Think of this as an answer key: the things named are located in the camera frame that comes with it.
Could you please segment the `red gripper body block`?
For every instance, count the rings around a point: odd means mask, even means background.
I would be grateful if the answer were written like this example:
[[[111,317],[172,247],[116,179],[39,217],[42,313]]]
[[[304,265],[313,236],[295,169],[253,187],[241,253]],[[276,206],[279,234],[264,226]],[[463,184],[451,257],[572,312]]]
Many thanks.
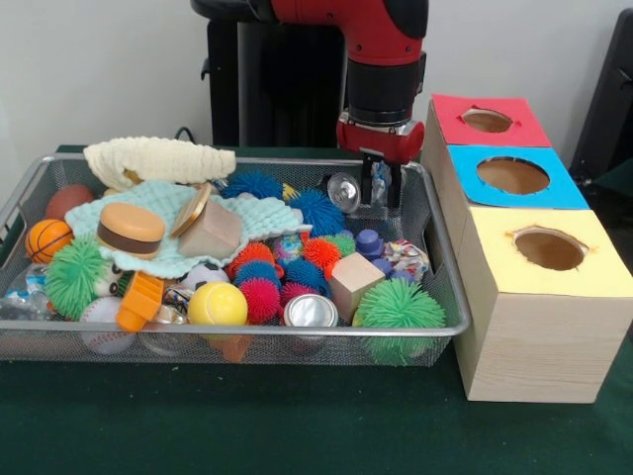
[[[400,126],[374,127],[357,123],[342,112],[336,135],[341,148],[380,156],[388,163],[409,163],[421,152],[424,124],[410,120]]]

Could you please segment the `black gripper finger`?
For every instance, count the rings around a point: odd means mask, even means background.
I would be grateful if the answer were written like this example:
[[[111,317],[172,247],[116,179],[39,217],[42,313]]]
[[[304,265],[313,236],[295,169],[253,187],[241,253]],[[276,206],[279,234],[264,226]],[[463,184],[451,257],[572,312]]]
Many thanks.
[[[373,163],[374,156],[372,154],[364,152],[361,173],[362,203],[370,203],[372,199]]]
[[[389,163],[391,183],[388,189],[387,206],[398,208],[400,206],[402,191],[402,171],[398,163]]]

